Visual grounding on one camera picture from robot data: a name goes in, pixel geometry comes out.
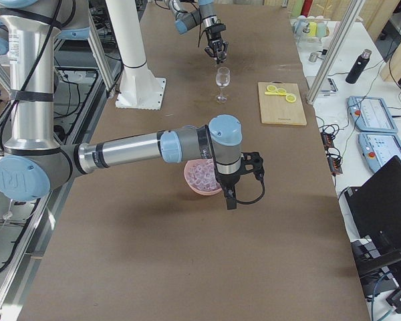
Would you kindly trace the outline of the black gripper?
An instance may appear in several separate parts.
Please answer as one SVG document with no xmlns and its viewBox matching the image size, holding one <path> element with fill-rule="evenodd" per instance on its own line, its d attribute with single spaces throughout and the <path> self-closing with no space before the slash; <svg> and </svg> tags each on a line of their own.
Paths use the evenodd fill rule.
<svg viewBox="0 0 401 321">
<path fill-rule="evenodd" d="M 238 172 L 231 174 L 218 173 L 218 179 L 225 195 L 227 210 L 235 210 L 237 208 L 236 200 L 236 184 L 239 182 L 241 176 Z"/>
<path fill-rule="evenodd" d="M 227 59 L 229 43 L 224 41 L 221 36 L 221 32 L 225 30 L 226 26 L 223 23 L 216 23 L 205 28 L 205 33 L 207 36 L 207 47 L 205 47 L 205 52 L 215 61 L 217 60 L 217 50 L 220 50 L 221 62 L 225 62 Z"/>
</svg>

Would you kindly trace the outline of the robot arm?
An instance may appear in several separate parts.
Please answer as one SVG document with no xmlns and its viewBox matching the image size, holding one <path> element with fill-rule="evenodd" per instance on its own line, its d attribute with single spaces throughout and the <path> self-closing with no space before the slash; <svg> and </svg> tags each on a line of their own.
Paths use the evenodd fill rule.
<svg viewBox="0 0 401 321">
<path fill-rule="evenodd" d="M 226 30 L 226 25 L 217 17 L 214 1 L 198 1 L 198 7 L 193 11 L 187 11 L 180 1 L 164 1 L 164 4 L 174 14 L 174 25 L 179 34 L 202 25 L 207 37 L 205 52 L 217 64 L 225 62 L 229 43 L 221 33 Z"/>
<path fill-rule="evenodd" d="M 62 146 L 53 137 L 53 39 L 72 31 L 88 14 L 86 1 L 0 1 L 0 18 L 15 56 L 11 71 L 12 134 L 0 160 L 0 192 L 32 201 L 69 180 L 152 158 L 179 163 L 211 158 L 227 207 L 235 209 L 235 185 L 243 174 L 241 124 L 231 115 L 206 126 L 186 126 L 111 140 Z"/>
</svg>

